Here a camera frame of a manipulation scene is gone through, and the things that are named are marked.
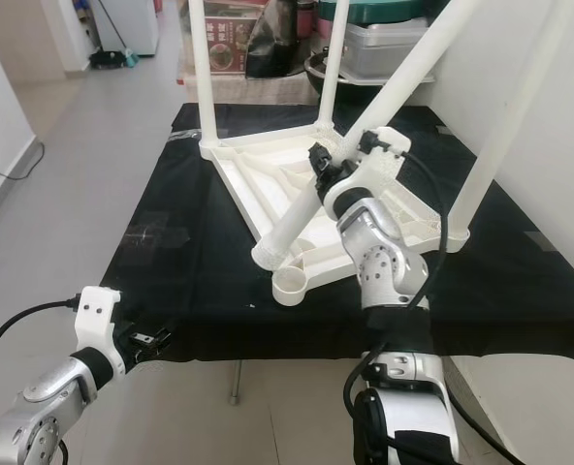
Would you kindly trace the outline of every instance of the storage container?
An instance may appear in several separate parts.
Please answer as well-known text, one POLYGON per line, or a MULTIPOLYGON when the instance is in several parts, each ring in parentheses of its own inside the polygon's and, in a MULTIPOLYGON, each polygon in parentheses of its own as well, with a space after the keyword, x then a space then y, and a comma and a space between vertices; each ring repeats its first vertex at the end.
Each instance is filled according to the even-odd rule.
POLYGON ((352 79, 389 78, 427 29, 423 17, 369 27, 348 24, 341 74, 352 79))

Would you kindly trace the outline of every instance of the green lid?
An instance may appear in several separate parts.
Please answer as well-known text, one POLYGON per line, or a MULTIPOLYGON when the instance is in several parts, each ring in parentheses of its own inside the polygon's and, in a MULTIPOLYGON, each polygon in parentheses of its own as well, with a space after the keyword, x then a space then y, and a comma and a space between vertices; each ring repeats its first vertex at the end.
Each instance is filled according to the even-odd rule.
MULTIPOLYGON (((336 0, 320 0, 318 15, 335 19, 336 0)), ((387 24, 409 21, 423 15, 423 0, 351 0, 347 22, 352 24, 387 24)))

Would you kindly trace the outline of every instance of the table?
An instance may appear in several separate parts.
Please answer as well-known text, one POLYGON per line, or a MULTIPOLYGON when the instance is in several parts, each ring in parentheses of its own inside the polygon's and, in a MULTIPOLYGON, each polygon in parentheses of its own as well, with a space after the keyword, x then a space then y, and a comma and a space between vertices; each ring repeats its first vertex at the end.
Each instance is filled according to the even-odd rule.
MULTIPOLYGON (((337 106, 344 132, 361 108, 337 106)), ((217 105, 221 137, 311 123, 309 106, 217 105)), ((403 108, 393 126, 439 176, 451 203, 474 157, 428 108, 403 108)), ((170 361, 359 357, 375 340, 347 278, 312 290, 296 307, 271 296, 271 274, 250 258, 254 239, 220 177, 201 159, 196 105, 184 105, 102 285, 119 289, 144 318, 170 322, 170 361)), ((426 179, 404 164, 399 180, 435 205, 426 179)), ((574 270, 534 240, 540 233, 494 184, 430 294, 441 356, 499 353, 574 358, 574 270)), ((432 266, 435 253, 426 254, 432 266)))

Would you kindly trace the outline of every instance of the white bracket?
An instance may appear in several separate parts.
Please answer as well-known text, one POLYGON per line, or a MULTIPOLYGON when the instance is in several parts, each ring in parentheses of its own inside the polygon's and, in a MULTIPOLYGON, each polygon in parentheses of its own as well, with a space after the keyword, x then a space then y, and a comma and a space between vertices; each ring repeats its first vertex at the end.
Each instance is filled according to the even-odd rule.
POLYGON ((76 337, 78 350, 92 347, 100 351, 112 365, 112 378, 120 380, 125 376, 125 363, 114 346, 112 332, 112 311, 121 300, 121 293, 109 288, 87 286, 80 295, 76 315, 76 337))

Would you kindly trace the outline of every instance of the gray floor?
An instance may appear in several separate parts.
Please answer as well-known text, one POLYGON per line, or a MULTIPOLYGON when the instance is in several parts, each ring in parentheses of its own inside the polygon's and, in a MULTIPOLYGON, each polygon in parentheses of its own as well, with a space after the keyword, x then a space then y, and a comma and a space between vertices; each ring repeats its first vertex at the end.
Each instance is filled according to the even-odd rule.
MULTIPOLYGON (((47 157, 0 208, 0 325, 102 278, 185 101, 175 3, 165 3, 160 27, 155 58, 84 80, 48 130, 47 157)), ((31 376, 73 351, 73 324, 69 311, 51 310, 10 330, 0 344, 0 414, 31 376)), ((353 363, 249 361, 238 407, 227 402, 232 363, 144 365, 105 389, 68 434, 70 463, 351 464, 340 391, 353 363)), ((460 431, 463 463, 502 463, 460 431)))

